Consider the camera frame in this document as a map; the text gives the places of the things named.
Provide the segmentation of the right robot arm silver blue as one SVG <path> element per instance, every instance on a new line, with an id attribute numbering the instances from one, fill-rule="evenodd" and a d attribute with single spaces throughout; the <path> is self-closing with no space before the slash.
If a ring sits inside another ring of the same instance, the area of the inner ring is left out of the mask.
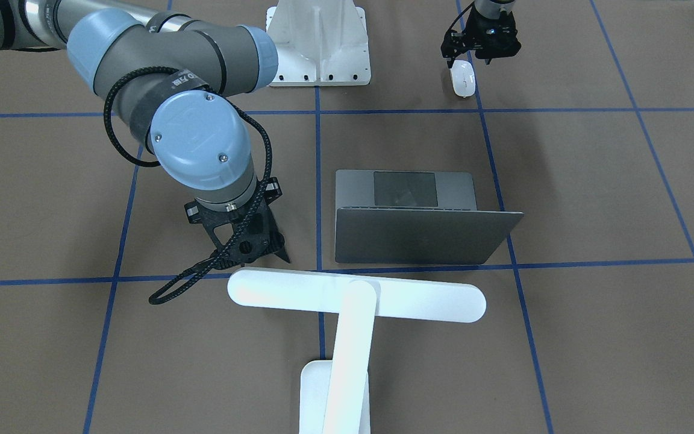
<path id="1" fill-rule="evenodd" d="M 228 101 L 270 85 L 278 51 L 258 27 L 221 27 L 123 1 L 0 1 L 0 51 L 65 50 L 104 100 L 104 125 L 124 159 L 161 167 L 195 198 L 185 206 L 214 242 L 215 269 L 273 254 L 289 261 L 269 206 L 281 195 L 257 176 L 248 127 Z"/>

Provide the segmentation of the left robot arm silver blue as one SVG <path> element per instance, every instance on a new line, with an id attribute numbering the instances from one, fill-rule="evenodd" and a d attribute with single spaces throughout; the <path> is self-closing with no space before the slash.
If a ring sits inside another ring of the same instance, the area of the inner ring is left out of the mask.
<path id="1" fill-rule="evenodd" d="M 515 1 L 473 1 L 447 28 L 440 46 L 451 69 L 457 57 L 473 51 L 487 64 L 494 58 L 514 57 L 521 50 L 512 12 Z"/>

